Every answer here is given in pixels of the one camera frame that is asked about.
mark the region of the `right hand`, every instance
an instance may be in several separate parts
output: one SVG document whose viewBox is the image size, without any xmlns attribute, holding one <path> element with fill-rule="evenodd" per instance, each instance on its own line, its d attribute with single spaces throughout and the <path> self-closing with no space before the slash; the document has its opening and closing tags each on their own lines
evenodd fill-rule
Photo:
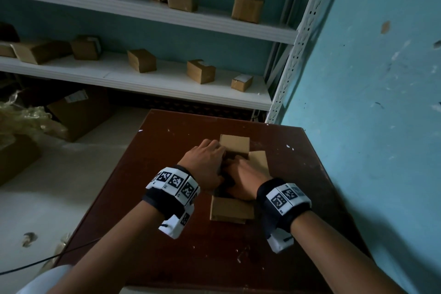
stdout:
<svg viewBox="0 0 441 294">
<path fill-rule="evenodd" d="M 224 162 L 223 170 L 234 179 L 235 185 L 228 188 L 227 192 L 236 199 L 255 200 L 257 190 L 264 182 L 272 177 L 255 168 L 253 164 L 237 155 L 234 159 L 227 159 Z"/>
</svg>

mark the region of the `forearm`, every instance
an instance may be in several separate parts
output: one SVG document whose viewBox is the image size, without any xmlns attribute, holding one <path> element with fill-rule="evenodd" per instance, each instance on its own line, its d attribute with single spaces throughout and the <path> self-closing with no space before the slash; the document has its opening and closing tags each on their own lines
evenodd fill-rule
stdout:
<svg viewBox="0 0 441 294">
<path fill-rule="evenodd" d="M 49 293 L 119 293 L 164 216 L 141 201 Z"/>
<path fill-rule="evenodd" d="M 340 233 L 307 211 L 291 224 L 291 234 L 336 294 L 405 293 Z"/>
</svg>

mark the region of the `brown tabletop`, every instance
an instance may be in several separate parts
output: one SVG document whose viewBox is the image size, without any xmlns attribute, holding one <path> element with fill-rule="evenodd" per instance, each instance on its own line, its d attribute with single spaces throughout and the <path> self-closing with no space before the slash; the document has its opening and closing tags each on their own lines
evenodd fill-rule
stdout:
<svg viewBox="0 0 441 294">
<path fill-rule="evenodd" d="M 364 253 L 369 252 L 317 154 L 301 128 L 151 110 L 106 185 L 85 214 L 71 249 L 102 237 L 141 199 L 157 172 L 176 164 L 204 138 L 221 134 L 250 137 L 250 150 L 265 150 L 274 177 L 295 182 L 313 210 Z M 329 293 L 302 248 L 275 254 L 257 220 L 246 225 L 209 219 L 211 196 L 201 193 L 185 230 L 173 240 L 159 230 L 127 285 L 204 289 Z M 63 255 L 75 264 L 91 248 Z"/>
</svg>

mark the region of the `left hand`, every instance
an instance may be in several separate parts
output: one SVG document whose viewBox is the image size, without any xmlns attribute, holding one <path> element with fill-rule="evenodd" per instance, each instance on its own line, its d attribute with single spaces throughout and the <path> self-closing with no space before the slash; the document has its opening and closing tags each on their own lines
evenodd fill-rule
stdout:
<svg viewBox="0 0 441 294">
<path fill-rule="evenodd" d="M 223 182 L 218 175 L 225 147 L 217 140 L 203 140 L 179 161 L 178 165 L 190 171 L 201 189 L 213 190 Z"/>
</svg>

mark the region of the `plastic bag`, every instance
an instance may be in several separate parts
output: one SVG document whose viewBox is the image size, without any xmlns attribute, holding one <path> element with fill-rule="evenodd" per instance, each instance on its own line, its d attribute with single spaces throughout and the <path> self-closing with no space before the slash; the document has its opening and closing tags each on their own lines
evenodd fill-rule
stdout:
<svg viewBox="0 0 441 294">
<path fill-rule="evenodd" d="M 0 150 L 15 142 L 14 134 L 35 138 L 39 133 L 66 138 L 67 128 L 52 120 L 44 107 L 23 108 L 16 104 L 18 93 L 0 102 Z"/>
</svg>

